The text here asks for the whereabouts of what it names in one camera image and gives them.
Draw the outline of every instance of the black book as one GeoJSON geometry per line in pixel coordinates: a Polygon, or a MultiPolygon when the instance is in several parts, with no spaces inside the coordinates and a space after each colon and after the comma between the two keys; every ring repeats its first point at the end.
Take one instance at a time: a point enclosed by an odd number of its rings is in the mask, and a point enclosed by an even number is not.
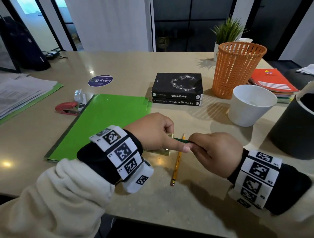
{"type": "Polygon", "coordinates": [[[171,99],[171,98],[153,98],[153,103],[189,105],[189,106],[201,106],[202,105],[202,101],[185,100],[185,99],[171,99]]]}
{"type": "Polygon", "coordinates": [[[157,73],[152,87],[153,98],[198,100],[203,99],[200,73],[157,73]]]}

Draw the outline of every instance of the white paper cup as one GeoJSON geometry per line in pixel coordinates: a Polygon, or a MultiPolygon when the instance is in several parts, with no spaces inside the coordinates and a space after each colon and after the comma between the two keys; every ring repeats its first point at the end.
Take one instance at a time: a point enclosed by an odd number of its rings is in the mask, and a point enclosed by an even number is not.
{"type": "Polygon", "coordinates": [[[238,41],[251,43],[253,41],[253,39],[250,39],[250,38],[240,38],[238,41]]]}
{"type": "Polygon", "coordinates": [[[234,124],[250,127],[277,103],[271,91],[254,85],[233,89],[228,117],[234,124]]]}

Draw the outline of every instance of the green plant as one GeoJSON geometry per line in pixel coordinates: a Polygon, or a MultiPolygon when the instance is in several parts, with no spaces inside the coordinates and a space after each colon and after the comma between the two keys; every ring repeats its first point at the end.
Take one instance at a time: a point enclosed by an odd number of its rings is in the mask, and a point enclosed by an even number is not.
{"type": "Polygon", "coordinates": [[[214,29],[211,30],[217,36],[216,43],[220,45],[224,42],[235,41],[246,28],[241,25],[239,19],[233,20],[231,17],[228,17],[226,22],[214,26],[214,29]]]}

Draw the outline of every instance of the yellow pencil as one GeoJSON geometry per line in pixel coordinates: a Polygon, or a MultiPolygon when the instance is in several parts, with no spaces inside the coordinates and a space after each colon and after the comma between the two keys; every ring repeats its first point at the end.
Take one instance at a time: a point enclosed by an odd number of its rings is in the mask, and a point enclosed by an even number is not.
{"type": "Polygon", "coordinates": [[[177,156],[177,160],[176,160],[176,164],[175,164],[175,168],[173,170],[173,174],[172,174],[172,179],[171,179],[171,186],[175,185],[176,182],[176,177],[178,175],[178,169],[179,169],[179,165],[180,165],[180,158],[181,158],[181,152],[178,152],[178,156],[177,156]]]}

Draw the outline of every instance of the hand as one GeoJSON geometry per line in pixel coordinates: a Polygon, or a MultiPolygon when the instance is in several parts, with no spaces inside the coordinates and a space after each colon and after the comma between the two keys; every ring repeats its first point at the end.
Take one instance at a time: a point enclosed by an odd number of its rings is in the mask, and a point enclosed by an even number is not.
{"type": "Polygon", "coordinates": [[[187,153],[191,148],[190,144],[179,142],[166,134],[174,133],[174,124],[160,113],[148,114],[124,129],[135,135],[144,150],[170,149],[187,153]]]}
{"type": "Polygon", "coordinates": [[[195,142],[191,151],[199,162],[220,177],[228,178],[241,161],[243,147],[228,133],[194,133],[189,140],[195,142]]]}

